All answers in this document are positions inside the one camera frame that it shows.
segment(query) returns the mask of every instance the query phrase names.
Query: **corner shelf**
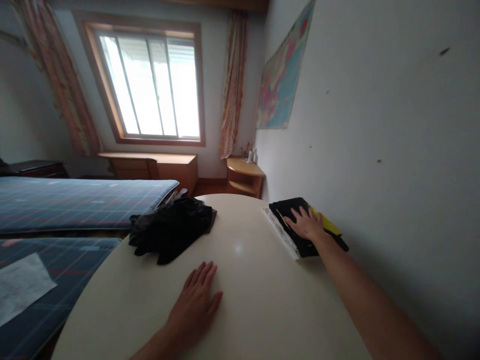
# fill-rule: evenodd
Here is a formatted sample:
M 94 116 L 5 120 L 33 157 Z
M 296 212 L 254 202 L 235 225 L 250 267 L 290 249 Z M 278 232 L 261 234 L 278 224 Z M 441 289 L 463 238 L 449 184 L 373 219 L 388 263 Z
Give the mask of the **corner shelf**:
M 252 195 L 255 195 L 257 192 L 255 191 L 255 188 L 253 185 L 243 183 L 243 182 L 235 182 L 235 181 L 229 181 L 230 185 L 232 185 L 235 189 L 243 191 L 245 193 L 250 193 Z
M 241 194 L 260 198 L 264 172 L 254 163 L 248 163 L 238 157 L 229 157 L 226 160 L 228 167 L 228 187 Z

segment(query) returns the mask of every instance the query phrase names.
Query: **plaid mattress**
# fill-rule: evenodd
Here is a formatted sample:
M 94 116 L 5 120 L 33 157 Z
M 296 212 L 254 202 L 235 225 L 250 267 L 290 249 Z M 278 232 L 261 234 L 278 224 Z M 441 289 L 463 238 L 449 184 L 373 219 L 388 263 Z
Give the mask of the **plaid mattress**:
M 0 177 L 0 234 L 128 229 L 131 215 L 153 210 L 176 180 Z
M 100 264 L 120 243 L 115 238 L 0 240 L 0 269 L 38 253 L 57 283 L 24 312 L 0 327 L 0 359 L 31 359 L 63 326 Z

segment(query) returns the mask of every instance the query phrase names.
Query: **white paper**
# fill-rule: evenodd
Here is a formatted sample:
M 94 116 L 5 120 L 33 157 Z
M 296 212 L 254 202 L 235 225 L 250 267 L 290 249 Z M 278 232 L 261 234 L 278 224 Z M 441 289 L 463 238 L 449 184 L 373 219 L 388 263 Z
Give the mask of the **white paper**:
M 0 327 L 56 286 L 36 252 L 0 269 Z
M 290 253 L 291 257 L 294 260 L 299 260 L 300 258 L 300 253 L 297 249 L 297 246 L 295 245 L 294 241 L 290 236 L 285 232 L 284 227 L 280 224 L 279 220 L 277 217 L 272 213 L 270 208 L 265 207 L 262 210 L 262 213 L 265 215 L 266 219 L 270 223 L 270 225 L 273 227 L 273 230 L 275 230 L 276 235 L 278 238 L 281 240 L 283 245 L 285 245 L 286 249 Z

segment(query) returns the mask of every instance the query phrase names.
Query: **white table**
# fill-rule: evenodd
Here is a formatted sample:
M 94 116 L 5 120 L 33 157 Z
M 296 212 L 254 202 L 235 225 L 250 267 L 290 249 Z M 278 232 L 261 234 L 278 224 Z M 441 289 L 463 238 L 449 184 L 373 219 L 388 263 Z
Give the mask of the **white table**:
M 211 330 L 186 359 L 370 359 L 319 258 L 295 262 L 261 209 L 243 195 L 200 196 L 218 210 L 210 234 L 177 259 L 134 256 L 125 239 L 81 294 L 53 360 L 127 359 L 165 323 L 202 261 L 223 291 Z

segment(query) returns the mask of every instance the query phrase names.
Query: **map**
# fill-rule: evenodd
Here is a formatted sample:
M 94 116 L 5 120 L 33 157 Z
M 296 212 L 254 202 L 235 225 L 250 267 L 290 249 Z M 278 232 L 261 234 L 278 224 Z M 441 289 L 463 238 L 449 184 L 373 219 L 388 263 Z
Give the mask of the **map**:
M 285 129 L 289 125 L 314 5 L 315 0 L 307 4 L 263 68 L 257 129 Z

